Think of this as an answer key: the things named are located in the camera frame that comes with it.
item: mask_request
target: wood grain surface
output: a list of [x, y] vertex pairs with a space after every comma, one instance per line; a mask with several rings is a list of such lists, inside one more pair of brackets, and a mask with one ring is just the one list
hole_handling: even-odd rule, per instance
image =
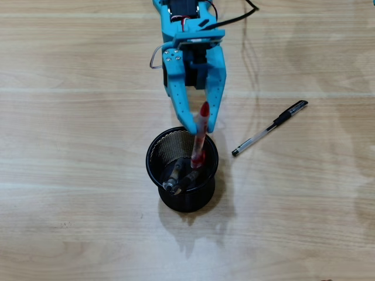
[[[375, 7], [255, 3], [222, 44], [215, 195], [179, 214], [145, 168], [179, 125], [148, 67], [152, 1], [1, 0], [1, 281], [375, 280]], [[221, 20], [247, 9], [216, 6]]]

